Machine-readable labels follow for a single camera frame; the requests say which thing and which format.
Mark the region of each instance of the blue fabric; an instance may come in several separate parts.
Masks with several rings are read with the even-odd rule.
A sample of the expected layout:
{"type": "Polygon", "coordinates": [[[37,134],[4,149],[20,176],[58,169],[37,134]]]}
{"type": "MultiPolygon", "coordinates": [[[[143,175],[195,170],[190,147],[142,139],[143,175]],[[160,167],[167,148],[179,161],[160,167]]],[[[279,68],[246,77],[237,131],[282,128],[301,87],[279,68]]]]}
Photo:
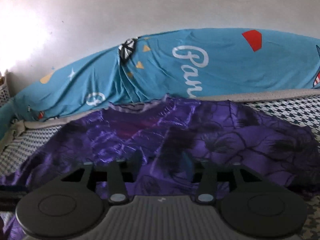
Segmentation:
{"type": "Polygon", "coordinates": [[[13,118],[15,118],[15,113],[12,108],[12,102],[9,100],[9,102],[0,107],[0,140],[10,128],[11,120],[13,118]]]}
{"type": "Polygon", "coordinates": [[[30,85],[14,97],[14,107],[20,119],[44,121],[165,93],[195,98],[319,87],[319,39],[250,31],[192,29],[140,37],[125,65],[118,47],[98,52],[30,85]]]}

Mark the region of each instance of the white basket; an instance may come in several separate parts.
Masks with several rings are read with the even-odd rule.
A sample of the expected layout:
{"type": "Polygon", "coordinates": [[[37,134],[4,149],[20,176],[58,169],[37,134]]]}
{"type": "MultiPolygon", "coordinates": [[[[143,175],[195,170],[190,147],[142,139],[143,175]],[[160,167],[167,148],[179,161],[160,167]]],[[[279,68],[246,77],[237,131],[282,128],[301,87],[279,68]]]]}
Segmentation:
{"type": "Polygon", "coordinates": [[[7,86],[7,81],[4,77],[4,84],[0,86],[0,107],[9,101],[10,94],[7,86]]]}

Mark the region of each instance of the white star print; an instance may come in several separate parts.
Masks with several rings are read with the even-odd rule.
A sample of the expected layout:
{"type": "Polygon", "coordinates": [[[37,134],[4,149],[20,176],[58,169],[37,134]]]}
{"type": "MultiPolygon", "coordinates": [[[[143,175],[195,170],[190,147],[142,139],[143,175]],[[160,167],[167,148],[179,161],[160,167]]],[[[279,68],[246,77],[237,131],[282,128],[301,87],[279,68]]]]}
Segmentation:
{"type": "Polygon", "coordinates": [[[76,73],[73,71],[73,68],[71,70],[71,74],[68,75],[68,78],[70,78],[70,81],[72,80],[73,76],[75,75],[76,73]]]}

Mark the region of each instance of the white logo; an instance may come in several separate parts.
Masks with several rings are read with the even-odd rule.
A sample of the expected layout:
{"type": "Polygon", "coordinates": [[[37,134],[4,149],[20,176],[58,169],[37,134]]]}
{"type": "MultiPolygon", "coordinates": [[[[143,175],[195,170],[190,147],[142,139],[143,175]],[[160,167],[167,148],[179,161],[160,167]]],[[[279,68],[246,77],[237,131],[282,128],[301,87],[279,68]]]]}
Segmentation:
{"type": "MultiPolygon", "coordinates": [[[[193,63],[193,65],[195,65],[196,67],[199,67],[199,68],[206,67],[208,65],[208,63],[209,63],[209,56],[208,56],[207,52],[204,49],[201,49],[201,48],[198,48],[198,47],[194,47],[194,46],[178,46],[178,47],[172,49],[172,54],[176,58],[190,59],[190,61],[193,63]],[[191,51],[188,51],[187,55],[177,54],[176,52],[178,50],[180,50],[180,49],[193,49],[193,50],[197,50],[197,51],[201,52],[203,57],[204,57],[203,62],[202,63],[195,62],[193,59],[194,58],[200,59],[200,57],[199,57],[199,55],[192,54],[191,51]]],[[[193,86],[193,88],[188,88],[187,89],[187,93],[188,93],[189,97],[190,98],[196,98],[196,96],[193,95],[192,92],[193,91],[202,91],[202,87],[196,86],[196,85],[201,85],[202,83],[200,81],[189,80],[189,77],[197,77],[197,76],[199,76],[198,75],[198,70],[196,68],[192,67],[192,66],[189,66],[189,65],[182,65],[181,69],[184,72],[183,77],[186,80],[185,83],[188,86],[193,86]]]]}
{"type": "Polygon", "coordinates": [[[162,203],[164,200],[166,200],[166,198],[164,198],[164,197],[158,199],[158,201],[161,202],[161,203],[162,203]]]}
{"type": "Polygon", "coordinates": [[[100,92],[94,92],[94,93],[89,94],[89,95],[87,96],[87,101],[86,101],[86,103],[87,103],[88,106],[97,106],[97,105],[101,104],[101,103],[102,103],[103,101],[105,101],[105,100],[106,100],[106,97],[104,96],[104,94],[102,94],[102,93],[100,93],[100,92]]]}

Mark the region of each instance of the red shape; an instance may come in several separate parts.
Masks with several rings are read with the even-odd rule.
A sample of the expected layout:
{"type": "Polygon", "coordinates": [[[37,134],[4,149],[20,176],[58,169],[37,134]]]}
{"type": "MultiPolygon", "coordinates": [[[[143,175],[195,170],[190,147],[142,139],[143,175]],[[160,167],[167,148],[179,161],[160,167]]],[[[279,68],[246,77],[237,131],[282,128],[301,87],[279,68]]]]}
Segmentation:
{"type": "Polygon", "coordinates": [[[38,119],[40,120],[40,119],[42,119],[43,117],[44,117],[44,112],[41,111],[41,112],[39,113],[39,115],[38,115],[38,119]]]}
{"type": "Polygon", "coordinates": [[[251,30],[247,31],[245,33],[242,33],[244,38],[247,40],[251,48],[254,52],[261,49],[262,47],[262,34],[258,32],[257,30],[251,30]]]}

